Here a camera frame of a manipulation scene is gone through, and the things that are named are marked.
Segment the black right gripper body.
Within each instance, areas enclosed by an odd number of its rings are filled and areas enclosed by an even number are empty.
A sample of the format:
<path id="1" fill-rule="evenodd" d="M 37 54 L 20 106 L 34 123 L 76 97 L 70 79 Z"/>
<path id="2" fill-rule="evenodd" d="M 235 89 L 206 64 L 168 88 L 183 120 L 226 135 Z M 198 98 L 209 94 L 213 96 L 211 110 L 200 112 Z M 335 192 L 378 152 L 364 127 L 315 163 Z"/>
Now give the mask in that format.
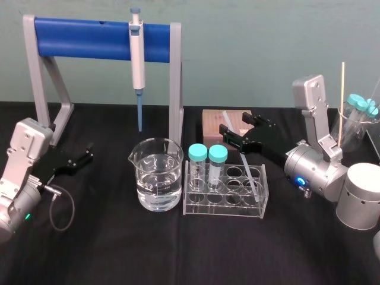
<path id="1" fill-rule="evenodd" d="M 243 136 L 245 140 L 243 154 L 259 153 L 276 165 L 284 167 L 288 158 L 287 153 L 296 148 L 296 144 L 281 134 L 276 123 L 266 120 L 267 126 L 253 127 Z"/>

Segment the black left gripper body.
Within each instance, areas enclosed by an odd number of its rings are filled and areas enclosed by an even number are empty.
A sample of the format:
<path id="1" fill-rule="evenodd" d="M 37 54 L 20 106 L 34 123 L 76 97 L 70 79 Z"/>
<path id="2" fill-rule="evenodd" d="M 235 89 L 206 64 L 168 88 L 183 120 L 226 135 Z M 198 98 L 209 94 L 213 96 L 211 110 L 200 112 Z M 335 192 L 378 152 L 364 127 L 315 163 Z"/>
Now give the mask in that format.
<path id="1" fill-rule="evenodd" d="M 57 147 L 50 146 L 47 152 L 34 164 L 31 175 L 43 185 L 49 184 L 59 175 L 73 175 L 77 171 L 74 158 Z"/>

